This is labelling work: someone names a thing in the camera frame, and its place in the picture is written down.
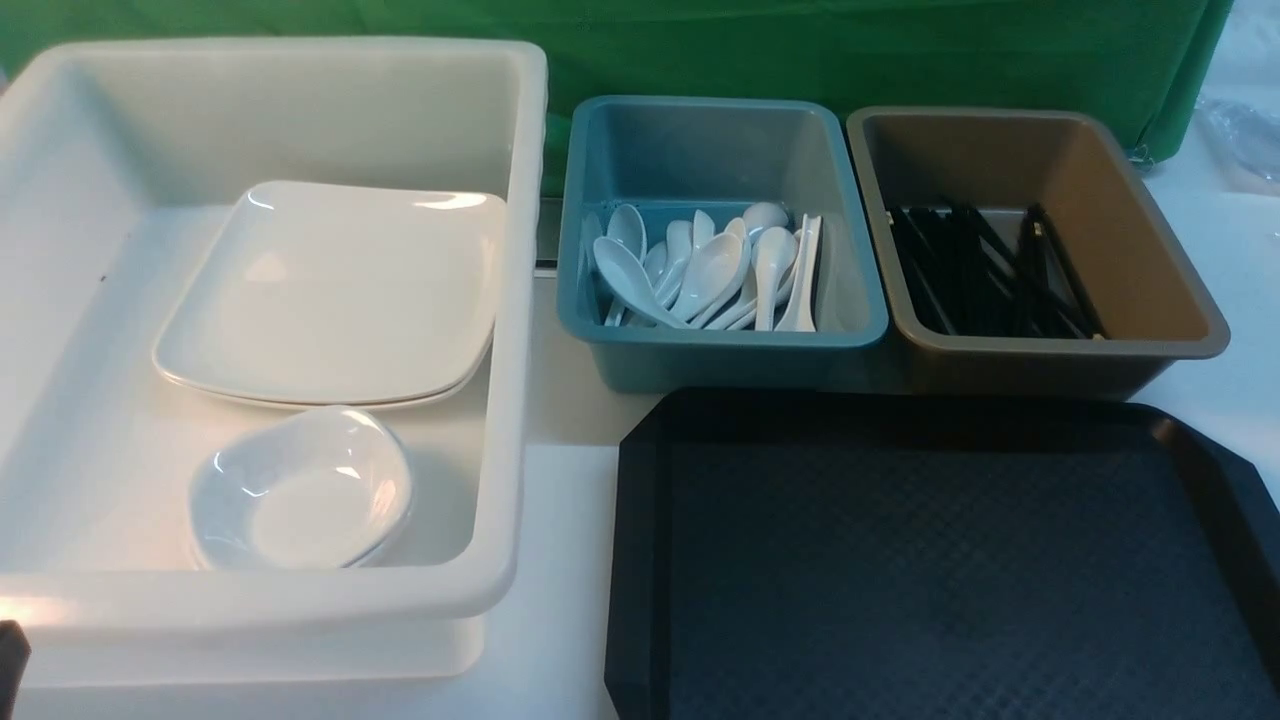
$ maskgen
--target brown plastic bin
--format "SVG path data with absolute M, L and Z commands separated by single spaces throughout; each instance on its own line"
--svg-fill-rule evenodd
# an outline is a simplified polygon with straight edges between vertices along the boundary
M 849 118 L 847 128 L 913 391 L 1123 400 L 1175 360 L 1226 348 L 1230 331 L 1217 304 L 1098 122 L 1055 111 L 868 108 Z M 942 197 L 977 206 L 1010 247 L 1016 219 L 1042 204 L 1108 340 L 965 337 L 925 328 L 886 208 L 940 206 Z

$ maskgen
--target white plastic bin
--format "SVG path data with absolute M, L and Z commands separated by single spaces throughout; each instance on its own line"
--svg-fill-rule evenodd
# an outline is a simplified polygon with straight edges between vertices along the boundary
M 69 45 L 15 78 L 0 100 L 0 618 L 40 648 L 28 684 L 475 661 L 476 616 L 515 573 L 545 106 L 541 50 L 498 41 Z M 507 201 L 488 372 L 380 415 L 417 482 L 392 566 L 182 571 L 193 469 L 283 415 L 166 383 L 150 347 L 229 206 L 270 179 Z M 380 652 L 406 633 L 421 642 Z

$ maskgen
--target plastic bag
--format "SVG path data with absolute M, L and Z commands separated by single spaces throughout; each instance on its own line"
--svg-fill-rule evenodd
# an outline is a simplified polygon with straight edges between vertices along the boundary
M 1222 155 L 1280 193 L 1280 115 L 1233 100 L 1201 97 L 1196 108 Z

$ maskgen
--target white bowl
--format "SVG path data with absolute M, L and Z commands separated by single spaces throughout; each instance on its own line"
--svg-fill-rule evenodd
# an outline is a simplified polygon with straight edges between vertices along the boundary
M 412 498 L 390 430 L 353 407 L 317 407 L 236 441 L 196 471 L 196 556 L 220 570 L 349 568 L 385 547 Z
M 506 218 L 481 192 L 261 183 L 214 240 L 155 365 L 230 400 L 443 398 L 489 350 Z

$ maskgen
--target white square plate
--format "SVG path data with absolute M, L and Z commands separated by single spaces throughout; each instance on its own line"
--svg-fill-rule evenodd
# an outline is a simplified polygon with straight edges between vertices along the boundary
M 444 393 L 489 347 L 504 222 L 502 199 L 479 192 L 259 184 L 160 333 L 155 365 L 265 402 Z

